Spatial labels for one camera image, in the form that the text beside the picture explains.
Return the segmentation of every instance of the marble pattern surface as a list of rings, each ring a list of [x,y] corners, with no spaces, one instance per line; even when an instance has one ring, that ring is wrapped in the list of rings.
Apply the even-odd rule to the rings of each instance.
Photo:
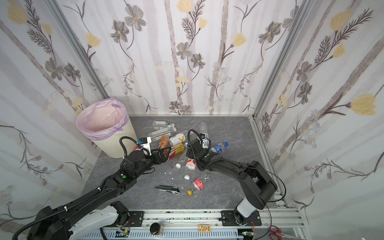
[[[238,162],[256,160],[262,163],[247,117],[131,117],[137,137],[145,137],[147,133],[154,131],[153,120],[175,123],[176,133],[183,132],[185,136],[190,128],[198,130],[199,123],[206,122],[212,144],[228,142],[227,151],[221,153],[225,158]],[[153,147],[157,148],[158,144],[159,141],[155,142]],[[84,193],[98,187],[105,176],[118,169],[120,162],[121,159],[113,159],[102,153],[89,177]],[[240,184],[236,180],[218,172],[189,170],[185,167],[185,162],[180,163],[181,169],[177,169],[175,164],[178,162],[179,158],[176,157],[155,165],[154,173],[142,175],[131,189],[102,204],[101,207],[119,200],[129,209],[229,209],[235,208],[244,198]],[[186,174],[190,176],[190,180],[184,179]],[[201,191],[194,190],[190,197],[186,191],[194,188],[192,182],[196,178],[201,179],[205,187]],[[176,186],[181,194],[174,195],[155,190],[155,185]]]

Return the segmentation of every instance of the utility knife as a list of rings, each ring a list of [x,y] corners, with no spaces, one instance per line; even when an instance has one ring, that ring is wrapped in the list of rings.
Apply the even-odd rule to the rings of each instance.
[[[180,190],[177,187],[173,187],[173,186],[156,185],[155,189],[160,190],[160,191],[170,192],[170,193],[176,194],[176,195],[180,194]]]

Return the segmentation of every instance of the trash can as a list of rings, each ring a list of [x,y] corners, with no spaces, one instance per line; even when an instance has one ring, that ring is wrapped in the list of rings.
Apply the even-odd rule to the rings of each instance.
[[[124,157],[119,142],[122,136],[129,136],[137,141],[127,109],[115,98],[104,99],[84,109],[77,117],[76,126],[113,158]],[[136,147],[136,144],[129,139],[124,139],[123,143],[128,154]]]

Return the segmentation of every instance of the wall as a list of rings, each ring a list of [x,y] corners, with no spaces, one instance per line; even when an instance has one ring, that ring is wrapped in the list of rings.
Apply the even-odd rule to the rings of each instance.
[[[0,6],[0,235],[10,239],[40,209],[80,196],[100,150],[75,120],[101,96],[44,2]]]
[[[252,114],[301,1],[58,3],[110,96],[175,115]]]
[[[312,239],[382,239],[384,2],[317,0],[257,121]]]

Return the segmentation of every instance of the robotic arm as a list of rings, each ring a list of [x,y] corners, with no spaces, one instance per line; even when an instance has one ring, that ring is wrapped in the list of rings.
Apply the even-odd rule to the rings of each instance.
[[[146,151],[147,154],[144,154],[142,150],[135,150],[127,155],[122,144],[123,138],[129,137],[120,139],[125,155],[119,170],[104,178],[98,188],[78,199],[55,209],[50,206],[41,209],[35,221],[19,229],[12,240],[17,240],[17,236],[29,227],[31,229],[27,235],[27,240],[75,240],[100,227],[113,223],[123,225],[127,222],[130,219],[128,209],[119,201],[111,203],[104,212],[102,210],[99,212],[92,211],[130,189],[136,184],[137,178],[146,174],[145,172],[153,168],[153,165],[166,162],[170,147]],[[277,190],[277,185],[272,178],[266,172],[257,170],[264,169],[259,162],[253,161],[246,164],[226,160],[220,155],[210,152],[209,149],[203,149],[200,135],[199,139],[189,141],[189,143],[187,156],[191,158],[195,156],[194,159],[197,159],[199,169],[221,172],[240,182],[245,198],[234,209],[233,216],[237,224],[247,224],[250,221],[250,215],[256,209],[263,209]],[[91,221],[87,221],[91,213],[99,214],[97,224],[93,221],[90,225]]]

